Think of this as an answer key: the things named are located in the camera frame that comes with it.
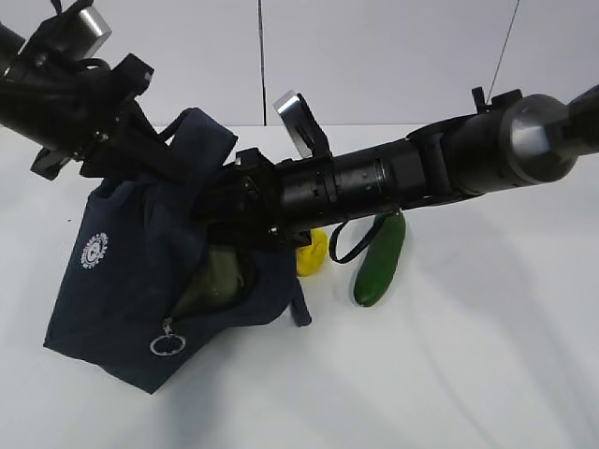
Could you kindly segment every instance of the green object in bag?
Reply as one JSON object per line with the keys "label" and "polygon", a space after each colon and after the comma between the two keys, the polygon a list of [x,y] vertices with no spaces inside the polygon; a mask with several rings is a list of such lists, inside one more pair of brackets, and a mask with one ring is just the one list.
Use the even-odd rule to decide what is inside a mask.
{"label": "green object in bag", "polygon": [[211,246],[207,260],[177,301],[173,315],[198,315],[232,307],[252,288],[255,276],[246,251]]}

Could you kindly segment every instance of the screw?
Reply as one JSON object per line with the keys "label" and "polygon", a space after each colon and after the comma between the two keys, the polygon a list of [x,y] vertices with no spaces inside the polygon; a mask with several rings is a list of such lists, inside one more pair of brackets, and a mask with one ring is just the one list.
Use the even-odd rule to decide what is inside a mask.
{"label": "screw", "polygon": [[36,67],[42,67],[44,64],[46,64],[46,61],[48,60],[48,54],[46,53],[40,53],[37,57],[36,57]]}
{"label": "screw", "polygon": [[100,133],[99,131],[95,131],[94,132],[94,136],[95,138],[97,138],[97,141],[102,143],[102,142],[106,142],[109,139],[109,135],[106,133]]}

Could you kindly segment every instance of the black cable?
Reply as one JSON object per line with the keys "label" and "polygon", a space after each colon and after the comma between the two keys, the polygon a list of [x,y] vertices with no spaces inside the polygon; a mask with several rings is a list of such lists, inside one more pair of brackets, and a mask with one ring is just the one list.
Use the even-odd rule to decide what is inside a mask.
{"label": "black cable", "polygon": [[368,230],[368,232],[362,238],[362,240],[360,240],[358,242],[358,244],[345,256],[338,257],[337,256],[337,241],[339,240],[339,235],[341,234],[341,231],[343,230],[345,225],[347,225],[349,222],[345,221],[345,222],[341,223],[339,226],[337,226],[335,228],[335,230],[333,231],[333,233],[330,236],[330,245],[329,245],[330,258],[334,262],[337,262],[338,264],[346,264],[346,263],[354,260],[356,257],[358,257],[362,253],[362,251],[364,251],[366,248],[368,248],[370,246],[370,244],[373,242],[373,240],[376,237],[376,235],[378,234],[378,232],[383,227],[383,224],[385,223],[385,219],[389,215],[391,215],[391,214],[386,213],[384,215],[378,215],[374,219],[373,226]]}
{"label": "black cable", "polygon": [[63,13],[63,4],[61,3],[60,0],[50,0],[50,3],[52,3],[52,6],[54,7],[54,10],[56,11],[57,16],[59,16]]}

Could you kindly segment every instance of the zipper pull ring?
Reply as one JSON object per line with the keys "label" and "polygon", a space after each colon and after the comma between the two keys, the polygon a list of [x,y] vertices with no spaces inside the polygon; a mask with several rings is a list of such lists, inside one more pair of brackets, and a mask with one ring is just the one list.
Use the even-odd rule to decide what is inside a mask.
{"label": "zipper pull ring", "polygon": [[175,334],[172,330],[172,317],[167,317],[162,324],[165,335],[155,338],[150,343],[150,351],[154,355],[170,357],[180,353],[187,344],[185,337]]}

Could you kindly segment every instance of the wire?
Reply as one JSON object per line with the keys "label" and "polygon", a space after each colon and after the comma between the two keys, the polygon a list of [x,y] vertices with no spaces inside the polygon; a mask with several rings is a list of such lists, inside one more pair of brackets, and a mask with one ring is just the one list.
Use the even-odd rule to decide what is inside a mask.
{"label": "wire", "polygon": [[493,75],[493,81],[490,83],[489,94],[487,95],[487,100],[490,101],[493,95],[493,89],[495,87],[495,81],[497,80],[497,76],[499,75],[499,69],[502,66],[502,60],[504,59],[505,49],[507,48],[507,41],[509,40],[509,36],[512,33],[512,28],[514,27],[514,21],[516,20],[516,14],[518,14],[518,8],[520,6],[520,0],[517,1],[516,7],[514,7],[514,14],[512,15],[512,20],[509,23],[509,28],[507,28],[507,36],[505,36],[504,47],[502,48],[502,52],[499,55],[499,61],[497,62],[497,66],[495,67],[495,74]]}
{"label": "wire", "polygon": [[347,225],[347,223],[349,223],[349,222],[345,221],[345,222],[341,223],[339,226],[337,226],[335,228],[332,235],[330,236],[329,257],[334,262],[337,262],[338,264],[346,264],[346,263],[354,260],[356,257],[358,257],[360,255],[360,253],[362,253],[366,248],[368,248],[370,246],[370,244],[373,242],[373,240],[376,237],[376,235],[378,234],[378,232],[383,227],[383,224],[385,223],[385,219],[390,215],[392,215],[392,213],[378,215],[374,219],[373,226],[369,229],[369,231],[362,238],[362,240],[360,240],[359,243],[349,253],[347,253],[343,257],[339,257],[337,255],[337,240],[339,239],[339,235],[341,234],[341,231],[343,230],[345,225]]}
{"label": "wire", "polygon": [[262,80],[262,121],[267,125],[266,79],[264,69],[264,23],[262,18],[262,0],[258,0],[258,40],[260,42],[260,78]]}

